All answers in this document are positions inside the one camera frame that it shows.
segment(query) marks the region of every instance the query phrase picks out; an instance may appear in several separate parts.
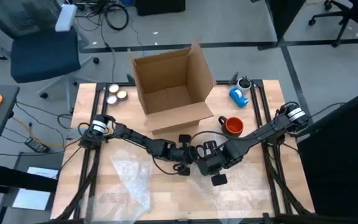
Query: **wooden table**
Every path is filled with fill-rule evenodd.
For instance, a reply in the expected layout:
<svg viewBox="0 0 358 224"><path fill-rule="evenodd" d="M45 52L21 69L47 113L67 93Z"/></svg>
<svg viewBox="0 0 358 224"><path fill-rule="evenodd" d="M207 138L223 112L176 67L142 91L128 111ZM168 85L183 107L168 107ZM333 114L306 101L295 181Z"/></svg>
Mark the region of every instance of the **wooden table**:
<svg viewBox="0 0 358 224"><path fill-rule="evenodd" d="M265 80L264 86L270 114L273 117L275 110L284 104L280 84L277 80ZM81 122L89 123L95 88L96 84L80 85L71 122L72 128L76 128ZM257 127L252 102L248 102L248 105L244 109L239 109L228 97L230 87L217 85L206 100L209 108L215 115L213 118L202 120L199 126L153 136L151 133L146 133L144 127L145 116L137 99L135 88L124 87L123 89L129 94L128 100L122 101L116 106L108 106L107 114L114 116L117 122L124 123L129 128L150 138L164 138L178 142L177 138L179 134L192 135L204 130L219 131L219 116L237 116L243 120L244 131L242 136L249 134ZM102 99L103 93L101 93L99 99L98 112L101 111ZM261 107L262 119L265 122L261 102L259 102L259 105ZM212 139L216 139L218 144L224 140L221 136L202 134L194 139L193 142L194 144L201 144L204 141ZM286 143L296 147L295 140L288 136ZM77 145L68 147L63 162L77 148ZM77 191L83 154L84 151L78 152L60 174L52 209L52 218L61 214ZM104 144L101 150L93 220L106 221L112 219L113 215L111 213L106 215L106 213L113 207L116 194L124 193L121 190L117 191L120 187L120 179L112 166L111 158L120 159L127 157L128 154L132 155L133 161L140 159L143 165L151 167L149 185L151 209L149 213L142 214L138 220L261 217L264 212L274 216L260 144L250 149L240 164L223 171L227 175L228 184L213 187L210 177L201 176L196 170L195 165L192 165L189 177L166 175L152 164L150 155L144 149L135 147L123 140L113 139L108 144ZM313 211L313 204L298 154L286 146L282 146L281 154L288 187L306 209ZM157 163L164 170L173 172L172 162L157 161ZM277 185L276 187L278 189L281 211L284 211L281 191ZM85 195L81 206L82 217L85 214L87 198L88 196Z"/></svg>

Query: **chair base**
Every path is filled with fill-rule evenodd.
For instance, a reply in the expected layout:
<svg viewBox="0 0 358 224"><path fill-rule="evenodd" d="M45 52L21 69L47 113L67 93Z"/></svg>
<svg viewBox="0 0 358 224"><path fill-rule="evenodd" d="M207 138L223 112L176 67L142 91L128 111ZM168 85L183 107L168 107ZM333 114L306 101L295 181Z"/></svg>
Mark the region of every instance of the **chair base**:
<svg viewBox="0 0 358 224"><path fill-rule="evenodd" d="M309 25L313 26L316 23L316 19L315 18L319 18L319 17L333 17L333 16L341 16L342 20L340 21L339 25L342 25L341 27L341 31L338 34L338 37L336 38L335 41L332 42L332 46L333 47L337 47L341 44L341 38L342 35L346 29L347 24L349 23L349 20L353 20L354 22L356 22L358 24L358 9L354 9L354 7L352 9L348 8L347 6L336 2L334 0L326 0L324 5L326 10L330 10L331 4L337 6L338 8L340 8L341 11L338 12L328 12L328 13L323 13L323 14L317 14L314 15L310 20L309 20Z"/></svg>
<svg viewBox="0 0 358 224"><path fill-rule="evenodd" d="M85 67L91 60L93 60L93 62L95 64L98 64L95 62L95 61L98 61L98 58L96 58L94 56L90 56L80 63L81 68ZM77 70L75 72L71 72L67 75L61 76L58 80L55 80L53 83L40 89L37 92L37 94L41 98L46 99L46 98L48 98L48 91L50 91L54 86L63 83L65 86L65 91L66 91L67 110L69 113L72 113L73 106L71 103L71 86L77 86L78 83L97 83L98 82L98 81L90 79L90 78L81 78L81 77L76 76L79 71L81 71L81 70Z"/></svg>

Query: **orange mug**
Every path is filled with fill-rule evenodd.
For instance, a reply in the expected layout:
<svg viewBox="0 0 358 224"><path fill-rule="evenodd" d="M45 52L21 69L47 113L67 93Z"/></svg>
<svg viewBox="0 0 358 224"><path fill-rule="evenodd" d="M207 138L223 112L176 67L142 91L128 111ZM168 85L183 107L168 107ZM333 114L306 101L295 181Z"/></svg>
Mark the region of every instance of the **orange mug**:
<svg viewBox="0 0 358 224"><path fill-rule="evenodd" d="M222 126L222 132L230 136L238 137L244 129L242 121L237 117L225 118L224 116L220 116L218 121Z"/></svg>

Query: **white paper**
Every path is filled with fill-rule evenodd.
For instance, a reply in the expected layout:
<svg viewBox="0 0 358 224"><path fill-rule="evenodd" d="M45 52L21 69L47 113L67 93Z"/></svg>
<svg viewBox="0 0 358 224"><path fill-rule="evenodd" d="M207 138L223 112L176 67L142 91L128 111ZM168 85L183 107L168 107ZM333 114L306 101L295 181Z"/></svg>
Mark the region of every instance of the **white paper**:
<svg viewBox="0 0 358 224"><path fill-rule="evenodd" d="M58 171L53 169L29 167L27 173L56 179L55 176L57 175ZM49 196L49 192L20 189L13 203L13 207L45 210L48 204Z"/></svg>

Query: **office chair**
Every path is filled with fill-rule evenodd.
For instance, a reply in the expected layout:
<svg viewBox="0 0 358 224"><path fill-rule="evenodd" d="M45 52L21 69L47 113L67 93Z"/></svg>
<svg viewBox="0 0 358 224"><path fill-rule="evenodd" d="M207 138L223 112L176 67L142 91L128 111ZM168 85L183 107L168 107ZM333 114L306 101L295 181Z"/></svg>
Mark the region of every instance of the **office chair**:
<svg viewBox="0 0 358 224"><path fill-rule="evenodd" d="M13 39L12 78L28 83L60 77L37 94L48 98L48 91L63 83L70 112L70 87L78 82L96 82L76 73L91 60L99 63L93 56L79 62L78 44L85 47L89 41L76 30L75 12L75 5L61 6L56 0L0 0L0 29Z"/></svg>
<svg viewBox="0 0 358 224"><path fill-rule="evenodd" d="M341 37L343 35L343 32L346 29L347 23L349 22L350 19L352 19L354 22L358 23L358 0L349 0L353 6L351 8L344 6L343 4L334 1L334 0L326 0L324 5L325 5L325 10L330 10L332 8L333 5L337 6L341 11L338 12L329 12L329 13L324 13L324 14L317 14L314 15L310 20L309 20L309 25L312 26L316 23L316 19L315 18L319 18L319 17L331 17L331 16L341 16L342 20L340 21L339 25L342 25L341 31L339 32L339 35L337 37L337 39L331 43L331 45L333 47L337 47L341 44Z"/></svg>

